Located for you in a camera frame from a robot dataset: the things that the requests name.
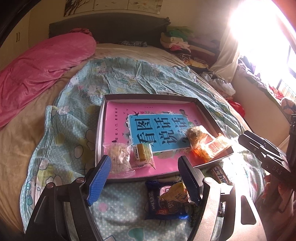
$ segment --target snack package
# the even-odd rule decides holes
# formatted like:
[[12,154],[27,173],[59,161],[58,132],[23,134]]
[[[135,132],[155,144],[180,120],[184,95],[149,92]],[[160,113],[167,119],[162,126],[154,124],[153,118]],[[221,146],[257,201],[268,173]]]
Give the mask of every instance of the snack package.
[[189,201],[189,195],[183,182],[178,182],[172,185],[169,190],[166,193],[163,193],[159,198],[182,203],[188,203]]
[[136,158],[133,168],[150,166],[156,169],[151,143],[141,143],[133,146],[133,154]]
[[124,143],[112,142],[104,143],[105,153],[111,158],[112,166],[109,177],[122,178],[135,174],[130,161],[131,146]]
[[211,142],[207,144],[200,143],[200,145],[194,149],[194,152],[203,158],[205,162],[209,162],[230,146],[230,140],[219,133],[219,136]]
[[203,126],[194,126],[186,131],[192,150],[197,149],[201,143],[208,143],[214,137]]
[[185,219],[188,214],[184,203],[178,201],[167,201],[160,198],[176,182],[161,183],[158,181],[147,181],[149,212],[145,219]]

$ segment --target bed headboard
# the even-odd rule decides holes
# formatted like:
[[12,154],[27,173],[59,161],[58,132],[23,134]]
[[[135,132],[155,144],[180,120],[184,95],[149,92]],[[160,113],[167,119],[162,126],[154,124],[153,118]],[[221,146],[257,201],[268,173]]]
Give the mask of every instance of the bed headboard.
[[49,38],[68,33],[74,28],[89,29],[100,43],[146,41],[148,45],[161,47],[160,34],[170,24],[169,18],[135,13],[96,13],[65,19],[49,25]]

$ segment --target beige curtain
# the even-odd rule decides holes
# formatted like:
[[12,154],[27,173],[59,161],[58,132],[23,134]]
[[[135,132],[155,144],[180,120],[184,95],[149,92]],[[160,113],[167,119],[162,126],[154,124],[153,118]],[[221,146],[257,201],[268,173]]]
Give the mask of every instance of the beige curtain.
[[243,1],[244,0],[231,0],[228,24],[220,42],[220,54],[216,63],[210,68],[210,70],[222,76],[228,83],[232,81],[237,69],[237,61],[239,57],[239,43],[231,32],[230,17]]

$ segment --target hello kitty blanket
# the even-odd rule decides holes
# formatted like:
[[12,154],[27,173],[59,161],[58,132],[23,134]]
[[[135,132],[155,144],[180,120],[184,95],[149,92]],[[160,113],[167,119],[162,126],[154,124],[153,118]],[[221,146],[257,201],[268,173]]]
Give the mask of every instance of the hello kitty blanket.
[[69,33],[44,40],[13,60],[0,72],[0,128],[95,48],[93,37]]
[[[71,183],[93,167],[95,132],[105,94],[175,94],[198,98],[224,134],[236,139],[244,128],[227,104],[218,101],[188,67],[160,66],[131,58],[89,61],[65,86],[54,105],[46,109],[44,136],[30,160],[28,176],[20,195],[20,212],[27,228],[35,204],[48,182]],[[241,146],[223,160],[231,181],[248,190],[253,200],[263,191],[259,161]],[[144,182],[106,185],[91,213],[104,240],[187,240],[188,220],[145,220],[147,189]],[[73,218],[66,215],[74,240]]]

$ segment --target wall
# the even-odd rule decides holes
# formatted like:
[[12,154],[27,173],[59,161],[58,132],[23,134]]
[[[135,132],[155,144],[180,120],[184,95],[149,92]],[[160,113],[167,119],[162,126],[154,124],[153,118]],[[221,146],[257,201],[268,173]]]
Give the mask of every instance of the wall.
[[234,101],[243,106],[245,120],[254,133],[276,146],[283,143],[289,135],[290,124],[276,104],[237,72],[231,84],[236,91]]
[[1,46],[0,70],[28,49],[29,20],[30,12],[18,22]]
[[226,27],[229,0],[163,0],[160,14],[131,10],[103,10],[64,16],[66,0],[41,0],[31,11],[29,24],[29,46],[48,37],[50,23],[83,14],[98,12],[132,12],[160,18],[169,17],[174,26],[189,26],[198,35],[220,39]]

